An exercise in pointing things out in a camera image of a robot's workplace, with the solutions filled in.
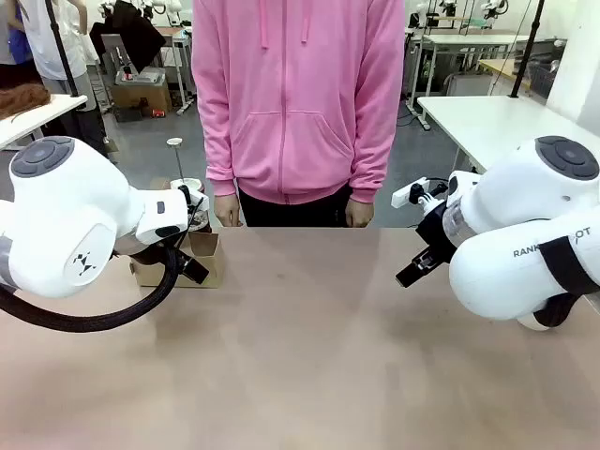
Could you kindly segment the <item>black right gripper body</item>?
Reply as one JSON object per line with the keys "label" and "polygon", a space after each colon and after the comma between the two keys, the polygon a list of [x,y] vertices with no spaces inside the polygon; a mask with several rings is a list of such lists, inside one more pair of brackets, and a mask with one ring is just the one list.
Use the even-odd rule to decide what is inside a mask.
{"label": "black right gripper body", "polygon": [[427,244],[427,249],[435,257],[452,257],[454,245],[451,243],[443,228],[443,214],[445,204],[437,205],[426,213],[423,220],[416,227],[417,234]]}

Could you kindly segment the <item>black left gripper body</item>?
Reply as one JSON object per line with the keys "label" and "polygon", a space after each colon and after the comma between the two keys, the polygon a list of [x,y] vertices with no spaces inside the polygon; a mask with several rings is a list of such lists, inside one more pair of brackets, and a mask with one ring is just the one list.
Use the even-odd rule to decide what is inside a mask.
{"label": "black left gripper body", "polygon": [[182,253],[179,256],[179,274],[198,285],[202,285],[209,276],[210,271],[196,259]]}

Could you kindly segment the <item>person's right hand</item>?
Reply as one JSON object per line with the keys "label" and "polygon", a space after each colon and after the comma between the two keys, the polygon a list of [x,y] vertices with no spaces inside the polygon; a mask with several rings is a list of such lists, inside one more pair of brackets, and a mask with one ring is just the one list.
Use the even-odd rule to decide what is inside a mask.
{"label": "person's right hand", "polygon": [[216,196],[214,200],[215,216],[223,227],[242,227],[240,203],[236,194]]}

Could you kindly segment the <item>person's left hand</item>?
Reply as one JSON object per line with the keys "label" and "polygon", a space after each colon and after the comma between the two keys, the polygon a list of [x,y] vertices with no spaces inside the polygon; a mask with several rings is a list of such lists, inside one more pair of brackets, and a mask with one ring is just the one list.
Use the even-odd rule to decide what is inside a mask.
{"label": "person's left hand", "polygon": [[374,204],[349,199],[345,215],[349,228],[366,228],[374,217]]}

